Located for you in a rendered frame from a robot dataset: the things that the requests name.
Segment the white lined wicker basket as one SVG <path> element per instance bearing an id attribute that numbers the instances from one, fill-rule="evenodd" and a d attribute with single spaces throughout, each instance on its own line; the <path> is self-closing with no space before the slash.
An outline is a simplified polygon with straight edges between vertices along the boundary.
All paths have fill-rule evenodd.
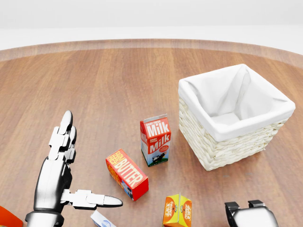
<path id="1" fill-rule="evenodd" d="M 179 128 L 205 170 L 265 149 L 295 110 L 245 64 L 181 79 Z"/>

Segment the red white milk carton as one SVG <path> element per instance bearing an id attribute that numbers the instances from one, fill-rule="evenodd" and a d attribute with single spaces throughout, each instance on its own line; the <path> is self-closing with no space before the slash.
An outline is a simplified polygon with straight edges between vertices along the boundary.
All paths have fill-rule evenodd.
<path id="1" fill-rule="evenodd" d="M 141 151 L 147 166 L 168 161 L 171 130 L 167 114 L 147 118 L 140 122 Z"/>

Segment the red orange packet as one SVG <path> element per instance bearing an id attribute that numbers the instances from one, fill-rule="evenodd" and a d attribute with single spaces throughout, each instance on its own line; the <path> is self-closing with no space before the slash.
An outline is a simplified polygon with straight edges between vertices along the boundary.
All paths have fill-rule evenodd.
<path id="1" fill-rule="evenodd" d="M 0 227 L 23 227 L 23 221 L 0 206 Z"/>

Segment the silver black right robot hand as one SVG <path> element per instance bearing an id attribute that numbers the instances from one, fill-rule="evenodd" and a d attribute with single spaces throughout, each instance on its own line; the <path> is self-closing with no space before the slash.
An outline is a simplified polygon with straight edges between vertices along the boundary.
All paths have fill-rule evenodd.
<path id="1" fill-rule="evenodd" d="M 249 207 L 241 209 L 233 202 L 225 203 L 230 227 L 278 227 L 274 213 L 260 200 L 248 201 Z"/>

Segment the white blue box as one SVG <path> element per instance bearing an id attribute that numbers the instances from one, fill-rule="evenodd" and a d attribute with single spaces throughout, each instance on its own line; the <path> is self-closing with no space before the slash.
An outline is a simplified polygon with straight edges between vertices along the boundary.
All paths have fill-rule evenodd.
<path id="1" fill-rule="evenodd" d="M 90 216 L 97 227 L 116 227 L 111 221 L 100 214 L 97 210 Z"/>

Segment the orange juice carton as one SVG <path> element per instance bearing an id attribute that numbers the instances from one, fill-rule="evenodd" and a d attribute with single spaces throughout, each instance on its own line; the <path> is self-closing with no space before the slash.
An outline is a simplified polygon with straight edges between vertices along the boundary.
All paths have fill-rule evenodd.
<path id="1" fill-rule="evenodd" d="M 165 200 L 163 227 L 191 227 L 192 201 L 180 193 Z"/>

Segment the red butter box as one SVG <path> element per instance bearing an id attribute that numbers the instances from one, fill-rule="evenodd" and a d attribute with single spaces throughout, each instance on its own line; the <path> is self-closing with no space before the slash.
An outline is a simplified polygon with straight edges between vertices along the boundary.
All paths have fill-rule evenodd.
<path id="1" fill-rule="evenodd" d="M 138 200 L 148 191 L 147 175 L 122 149 L 108 156 L 106 164 L 112 177 L 133 201 Z"/>

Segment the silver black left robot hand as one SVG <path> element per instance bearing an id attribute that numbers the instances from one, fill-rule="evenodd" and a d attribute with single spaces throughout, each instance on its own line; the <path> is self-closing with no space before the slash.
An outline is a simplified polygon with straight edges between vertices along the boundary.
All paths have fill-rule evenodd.
<path id="1" fill-rule="evenodd" d="M 91 190 L 70 193 L 72 175 L 70 164 L 76 157 L 76 128 L 73 115 L 66 111 L 60 126 L 55 127 L 49 142 L 49 155 L 45 158 L 36 185 L 34 210 L 61 213 L 65 205 L 76 209 L 95 210 L 97 207 L 121 207 L 123 202 L 115 197 L 94 194 Z"/>

